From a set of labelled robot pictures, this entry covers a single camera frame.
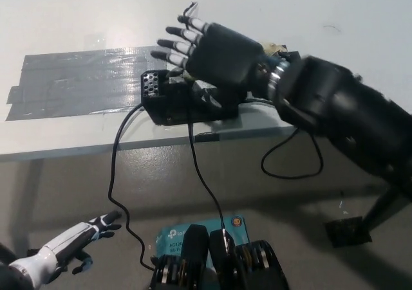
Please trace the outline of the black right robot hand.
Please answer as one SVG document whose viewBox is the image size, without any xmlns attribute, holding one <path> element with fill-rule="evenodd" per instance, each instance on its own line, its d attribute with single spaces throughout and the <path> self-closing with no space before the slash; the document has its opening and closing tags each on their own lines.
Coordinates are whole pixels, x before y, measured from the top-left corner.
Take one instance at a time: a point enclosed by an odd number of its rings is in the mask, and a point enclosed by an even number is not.
<svg viewBox="0 0 412 290">
<path fill-rule="evenodd" d="M 185 27 L 165 29 L 176 40 L 159 39 L 162 50 L 151 56 L 212 85 L 197 93 L 199 103 L 219 113 L 242 103 L 248 93 L 271 98 L 274 81 L 289 65 L 283 53 L 268 55 L 259 42 L 218 23 L 186 15 L 178 21 Z"/>
</svg>

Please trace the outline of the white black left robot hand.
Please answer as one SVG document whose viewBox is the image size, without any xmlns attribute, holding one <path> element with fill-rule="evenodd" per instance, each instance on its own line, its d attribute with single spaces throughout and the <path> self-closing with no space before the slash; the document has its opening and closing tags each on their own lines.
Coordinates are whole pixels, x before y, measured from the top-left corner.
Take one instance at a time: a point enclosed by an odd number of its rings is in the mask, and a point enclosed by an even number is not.
<svg viewBox="0 0 412 290">
<path fill-rule="evenodd" d="M 63 268 L 80 255 L 88 244 L 114 236 L 115 230 L 121 228 L 120 224 L 115 224 L 121 216 L 119 211 L 114 210 L 92 220 L 80 222 L 47 242 L 44 247 L 54 254 L 56 267 Z"/>
</svg>

